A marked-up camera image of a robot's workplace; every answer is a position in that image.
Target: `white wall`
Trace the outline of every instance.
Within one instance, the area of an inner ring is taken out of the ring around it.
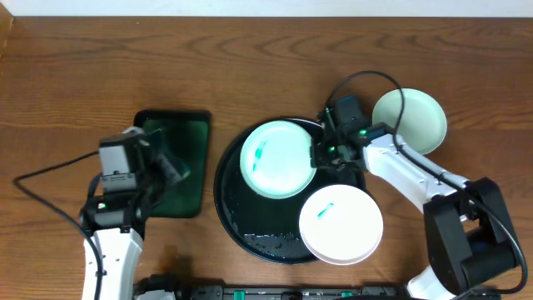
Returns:
[[[13,16],[533,17],[533,0],[0,0]]]

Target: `wooden table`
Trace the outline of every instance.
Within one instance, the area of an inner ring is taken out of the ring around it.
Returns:
[[[422,215],[379,178],[367,185],[383,240],[351,267],[263,262],[230,239],[213,203],[218,160],[239,132],[280,115],[313,118],[343,77],[364,69],[441,103],[449,129],[430,159],[497,181],[533,258],[532,28],[530,19],[15,18],[0,62],[0,298],[81,297],[82,238],[11,179],[95,150],[144,108],[207,109],[213,119],[202,213],[148,221],[137,279],[168,271],[246,285],[406,283],[428,265]],[[368,112],[390,89],[377,77],[351,85]],[[99,170],[91,158],[27,183],[77,216]],[[531,297],[533,286],[508,298]]]

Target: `white plate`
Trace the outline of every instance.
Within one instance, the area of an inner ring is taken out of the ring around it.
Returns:
[[[301,192],[315,176],[311,135],[293,122],[273,121],[256,128],[242,145],[241,173],[259,195],[283,199]]]
[[[446,115],[439,103],[430,95],[412,88],[403,88],[406,107],[398,134],[420,154],[435,150],[446,136]],[[372,124],[384,122],[394,127],[400,113],[401,96],[398,90],[390,91],[376,103]]]
[[[300,212],[301,240],[317,258],[349,265],[368,258],[383,234],[377,204],[357,187],[331,185],[313,193]]]

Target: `teal mark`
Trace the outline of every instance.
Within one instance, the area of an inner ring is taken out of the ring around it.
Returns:
[[[257,168],[257,162],[259,161],[259,159],[261,159],[261,156],[263,155],[263,148],[265,147],[265,145],[267,145],[267,142],[261,142],[259,144],[259,147],[257,147],[256,149],[256,158],[253,162],[253,166],[252,166],[252,171],[256,171],[256,168]]]
[[[329,203],[326,205],[326,208],[324,208],[323,211],[321,211],[319,214],[318,214],[318,219],[322,219],[324,217],[324,215],[326,214],[326,212],[330,209],[330,208],[333,208],[333,203]]]

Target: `round black tray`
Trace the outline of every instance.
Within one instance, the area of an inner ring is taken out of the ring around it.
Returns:
[[[323,133],[320,124],[300,117],[275,118],[248,128],[232,141],[218,163],[215,206],[227,233],[249,253],[274,263],[308,263],[316,257],[301,240],[298,230],[301,207],[320,188],[339,183],[339,173],[319,169],[303,191],[286,199],[269,199],[253,192],[241,174],[242,144],[255,128],[275,120],[296,123],[313,137],[320,138]],[[354,185],[365,190],[362,172],[355,174]]]

